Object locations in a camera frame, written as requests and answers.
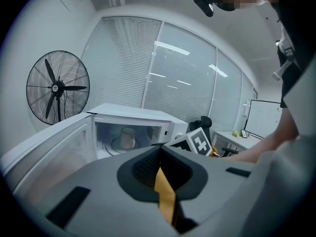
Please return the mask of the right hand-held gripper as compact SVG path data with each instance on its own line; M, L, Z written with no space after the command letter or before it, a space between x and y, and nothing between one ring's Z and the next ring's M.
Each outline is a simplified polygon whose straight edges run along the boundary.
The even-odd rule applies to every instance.
M181 148L195 154L210 156L212 152L211 144L202 128L191 131L178 139L170 141L165 146Z

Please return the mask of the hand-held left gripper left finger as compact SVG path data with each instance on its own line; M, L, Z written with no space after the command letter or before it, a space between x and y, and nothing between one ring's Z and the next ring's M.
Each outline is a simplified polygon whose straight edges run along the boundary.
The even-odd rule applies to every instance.
M165 146L84 165L55 184L38 184L34 167L12 191L31 221L50 237L172 237L154 190L158 169L174 160Z

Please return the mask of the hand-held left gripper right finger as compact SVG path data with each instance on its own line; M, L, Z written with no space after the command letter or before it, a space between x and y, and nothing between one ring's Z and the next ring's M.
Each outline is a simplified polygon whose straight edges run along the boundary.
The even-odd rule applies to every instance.
M223 208L247 180L251 164L162 146L160 167L174 192L171 232L162 237L238 236L239 216Z

